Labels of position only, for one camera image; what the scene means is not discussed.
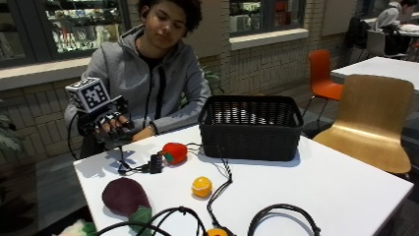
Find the chair backrest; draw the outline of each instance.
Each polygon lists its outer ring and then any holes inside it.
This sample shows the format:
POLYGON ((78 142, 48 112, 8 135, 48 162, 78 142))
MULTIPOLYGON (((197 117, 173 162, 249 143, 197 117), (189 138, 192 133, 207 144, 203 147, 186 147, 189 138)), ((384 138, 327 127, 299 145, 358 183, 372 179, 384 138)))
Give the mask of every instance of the chair backrest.
POLYGON ((368 30, 367 51, 374 56, 384 56, 384 34, 383 32, 368 30))
POLYGON ((407 81, 347 77, 334 126, 399 141, 412 94, 414 86, 407 81))
POLYGON ((330 81, 330 53, 326 49, 314 50, 309 54, 310 61, 310 82, 330 81))
POLYGON ((348 25, 348 30, 344 33, 344 42, 347 47, 367 48, 367 30, 370 25, 360 19, 360 17, 352 17, 348 25))

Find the gray hoodie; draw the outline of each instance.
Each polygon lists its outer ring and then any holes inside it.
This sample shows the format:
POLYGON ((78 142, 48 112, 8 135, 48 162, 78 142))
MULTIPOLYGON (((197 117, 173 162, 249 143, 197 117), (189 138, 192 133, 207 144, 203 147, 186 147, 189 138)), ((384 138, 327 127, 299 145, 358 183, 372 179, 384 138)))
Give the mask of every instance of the gray hoodie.
MULTIPOLYGON (((110 98, 121 95, 128 100, 134 129, 126 133, 126 140, 150 123, 157 133, 197 123, 210 96, 209 83, 193 48, 178 42, 150 72, 134 46, 134 40, 142 34, 144 26, 138 26, 121 36, 118 43, 102 43, 81 76, 82 79, 102 79, 110 98), (189 103, 180 109, 182 92, 189 103)), ((68 105, 64 116, 66 125, 74 113, 74 106, 68 105)))
POLYGON ((372 25, 374 31, 380 31, 382 27, 395 25, 398 26, 400 24, 400 21, 398 20, 398 16, 402 12, 402 6, 398 2, 390 2, 388 8, 382 11, 382 13, 376 17, 375 24, 372 25))

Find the lemon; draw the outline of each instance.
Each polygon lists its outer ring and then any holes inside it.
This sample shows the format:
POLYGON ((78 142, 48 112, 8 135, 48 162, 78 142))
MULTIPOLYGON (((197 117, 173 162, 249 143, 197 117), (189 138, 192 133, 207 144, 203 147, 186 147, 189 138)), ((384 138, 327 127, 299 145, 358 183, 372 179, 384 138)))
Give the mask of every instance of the lemon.
POLYGON ((210 194, 211 181, 207 177, 201 176, 194 180, 193 183, 193 194, 199 198, 205 198, 210 194))

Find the white table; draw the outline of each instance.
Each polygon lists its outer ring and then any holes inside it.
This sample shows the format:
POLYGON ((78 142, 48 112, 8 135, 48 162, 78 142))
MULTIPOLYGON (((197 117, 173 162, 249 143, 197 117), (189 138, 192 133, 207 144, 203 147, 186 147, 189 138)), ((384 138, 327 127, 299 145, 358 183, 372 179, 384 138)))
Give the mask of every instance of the white table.
MULTIPOLYGON (((126 160, 134 162, 130 166, 145 163, 170 142, 199 144, 198 126, 126 145, 126 160)), ((117 160, 120 153, 110 150, 74 161, 98 229, 126 220, 110 213, 101 199, 108 183, 121 177, 117 160)), ((207 176, 215 189, 225 182, 217 165, 221 165, 218 159, 189 153, 188 161, 181 166, 164 168, 161 174, 130 175, 142 185, 153 213, 169 207, 190 207, 206 229, 211 228, 207 200, 192 196, 192 183, 197 177, 207 176)), ((305 137, 301 137, 293 161, 230 159, 230 168, 233 184, 213 203, 213 212, 219 223, 239 236, 247 235, 255 213, 273 204, 302 207, 314 218, 322 236, 374 235, 412 188, 410 182, 305 137)), ((285 209, 277 212, 281 214, 263 221, 255 235, 307 235, 310 226, 303 216, 285 209)), ((162 229, 172 235, 195 235, 197 222, 190 216, 176 213, 162 229)), ((129 234, 128 228, 117 228, 106 235, 129 234)))
POLYGON ((366 61, 355 63, 347 67, 331 71, 334 76, 343 84, 343 79, 350 75, 372 75, 392 77, 414 84, 415 90, 419 91, 419 63, 400 61, 383 57, 374 57, 366 61))
POLYGON ((419 26, 416 25, 402 25, 398 31, 404 36, 419 37, 419 26))

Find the young man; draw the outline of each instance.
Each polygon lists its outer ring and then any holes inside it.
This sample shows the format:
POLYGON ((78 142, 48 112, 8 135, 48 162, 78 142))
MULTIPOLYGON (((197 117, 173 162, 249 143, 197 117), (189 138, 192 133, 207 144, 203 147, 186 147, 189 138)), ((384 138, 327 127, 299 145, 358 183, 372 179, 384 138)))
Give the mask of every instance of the young man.
POLYGON ((394 55, 406 53, 411 38, 395 33, 400 21, 398 17, 400 14, 408 13, 418 5, 418 0, 402 0, 390 2, 388 8, 378 15, 376 21, 372 26, 374 31, 382 31, 386 34, 384 38, 384 53, 394 55))
MULTIPOLYGON (((102 44, 82 74, 82 79, 102 79, 110 98, 122 95, 128 100, 134 129, 125 133, 126 143, 197 123, 210 96, 193 48, 182 42, 182 37, 199 25, 201 1, 145 1, 146 4, 138 2, 144 24, 130 29, 118 43, 102 44), (182 93, 189 103, 180 109, 182 93)), ((69 105, 65 121, 70 120, 74 112, 69 105)), ((125 117, 105 123, 101 133, 108 134, 124 121, 125 117)), ((106 135, 105 138, 106 148, 113 148, 113 141, 106 135)), ((101 151, 94 136, 86 136, 80 157, 101 151)))
POLYGON ((400 21, 398 20, 399 15, 408 13, 416 5, 418 0, 402 0, 399 3, 390 2, 387 9, 383 10, 376 17, 372 30, 378 31, 379 29, 390 26, 398 27, 400 24, 400 21))

